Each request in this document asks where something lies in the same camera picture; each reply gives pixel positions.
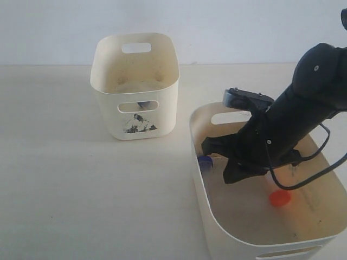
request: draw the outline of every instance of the black cable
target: black cable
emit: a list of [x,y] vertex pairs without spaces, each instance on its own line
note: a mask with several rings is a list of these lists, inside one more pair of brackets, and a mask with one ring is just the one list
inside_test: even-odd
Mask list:
[[327,137],[326,137],[324,143],[318,148],[318,150],[316,150],[315,153],[313,153],[312,155],[307,156],[307,157],[302,157],[301,161],[309,161],[309,160],[313,159],[314,157],[316,157],[317,155],[319,155],[319,153],[324,149],[324,147],[326,146],[327,142],[329,141],[329,139],[330,139],[330,130],[329,130],[329,128],[327,128],[322,123],[320,123],[319,125],[322,126],[324,130],[326,130]]
[[333,165],[325,168],[324,170],[316,173],[315,175],[307,178],[306,180],[296,184],[296,185],[293,185],[293,186],[284,186],[282,184],[279,183],[276,175],[275,175],[275,172],[274,172],[274,169],[272,167],[272,164],[271,164],[271,159],[270,159],[270,155],[269,155],[269,152],[268,152],[268,147],[267,147],[267,142],[265,140],[265,148],[266,148],[266,153],[267,153],[267,158],[268,158],[268,163],[269,163],[269,169],[270,169],[270,173],[271,173],[271,176],[275,182],[275,184],[281,188],[282,190],[287,190],[287,191],[292,191],[292,190],[296,190],[296,189],[299,189],[311,182],[313,182],[314,180],[318,179],[319,177],[331,172],[332,170],[334,170],[335,168],[337,168],[338,166],[340,166],[341,164],[343,164],[345,161],[347,161],[347,153],[341,158],[339,159],[336,163],[334,163]]

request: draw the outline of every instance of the table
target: table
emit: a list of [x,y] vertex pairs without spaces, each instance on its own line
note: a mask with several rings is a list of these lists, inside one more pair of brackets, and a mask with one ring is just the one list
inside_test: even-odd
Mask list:
[[[0,259],[210,259],[190,173],[189,116],[226,88],[276,98],[295,64],[181,66],[167,136],[111,137],[90,66],[0,67]],[[345,153],[345,115],[326,125],[330,163]],[[324,131],[315,129],[319,141]],[[336,170],[347,185],[347,164]],[[313,260],[345,258],[343,232]]]

